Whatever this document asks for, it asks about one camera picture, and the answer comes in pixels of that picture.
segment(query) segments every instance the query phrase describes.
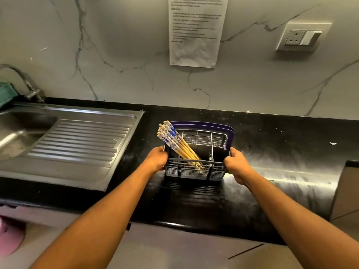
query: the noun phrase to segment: hand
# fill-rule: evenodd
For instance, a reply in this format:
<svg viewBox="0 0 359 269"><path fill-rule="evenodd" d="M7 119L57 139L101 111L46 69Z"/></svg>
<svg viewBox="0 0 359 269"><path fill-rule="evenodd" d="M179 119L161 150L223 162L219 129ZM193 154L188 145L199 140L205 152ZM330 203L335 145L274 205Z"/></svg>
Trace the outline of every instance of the hand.
<svg viewBox="0 0 359 269"><path fill-rule="evenodd" d="M167 162L168 154L163 151L163 146L155 147L149 152L143 164L155 173L162 170Z"/></svg>
<svg viewBox="0 0 359 269"><path fill-rule="evenodd" d="M226 157L224 164L229 173L234 175L236 182L242 185L245 185L245 177L254 171L245 156L233 147L231 147L231 157Z"/></svg>

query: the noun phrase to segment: stainless steel sink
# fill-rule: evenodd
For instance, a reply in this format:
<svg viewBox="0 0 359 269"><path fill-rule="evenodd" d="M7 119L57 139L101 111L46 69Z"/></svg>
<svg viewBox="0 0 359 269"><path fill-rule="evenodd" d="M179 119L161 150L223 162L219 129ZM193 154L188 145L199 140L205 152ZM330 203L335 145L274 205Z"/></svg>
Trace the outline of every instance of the stainless steel sink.
<svg viewBox="0 0 359 269"><path fill-rule="evenodd" d="M0 112L0 176L105 191L142 114L18 103Z"/></svg>
<svg viewBox="0 0 359 269"><path fill-rule="evenodd" d="M0 161L16 157L31 147L56 120L55 116L40 113L0 113Z"/></svg>

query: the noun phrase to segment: chopsticks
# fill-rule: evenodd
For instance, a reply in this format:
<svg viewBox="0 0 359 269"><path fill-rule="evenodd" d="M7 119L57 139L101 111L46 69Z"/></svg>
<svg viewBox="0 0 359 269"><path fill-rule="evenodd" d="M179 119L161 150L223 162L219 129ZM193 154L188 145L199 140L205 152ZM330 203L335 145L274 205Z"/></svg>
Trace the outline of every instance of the chopsticks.
<svg viewBox="0 0 359 269"><path fill-rule="evenodd" d="M159 124L157 137L163 140L164 143L181 158L201 160L169 121L164 121L163 124ZM198 170L203 170L200 163L191 162L190 164Z"/></svg>

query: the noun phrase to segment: paper notice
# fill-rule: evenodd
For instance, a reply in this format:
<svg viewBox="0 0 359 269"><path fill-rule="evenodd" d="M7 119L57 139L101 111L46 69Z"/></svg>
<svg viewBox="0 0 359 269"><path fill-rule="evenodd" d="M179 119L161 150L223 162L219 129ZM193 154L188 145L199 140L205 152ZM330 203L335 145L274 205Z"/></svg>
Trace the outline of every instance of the paper notice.
<svg viewBox="0 0 359 269"><path fill-rule="evenodd" d="M228 0L168 0L170 65L214 68Z"/></svg>

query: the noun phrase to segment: pink object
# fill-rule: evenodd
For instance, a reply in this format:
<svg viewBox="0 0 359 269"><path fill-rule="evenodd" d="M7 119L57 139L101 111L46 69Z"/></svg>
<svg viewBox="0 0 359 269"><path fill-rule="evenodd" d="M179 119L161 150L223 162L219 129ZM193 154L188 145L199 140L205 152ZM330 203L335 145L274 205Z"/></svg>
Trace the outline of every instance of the pink object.
<svg viewBox="0 0 359 269"><path fill-rule="evenodd" d="M24 238L25 225L23 223L0 217L0 258L18 249Z"/></svg>

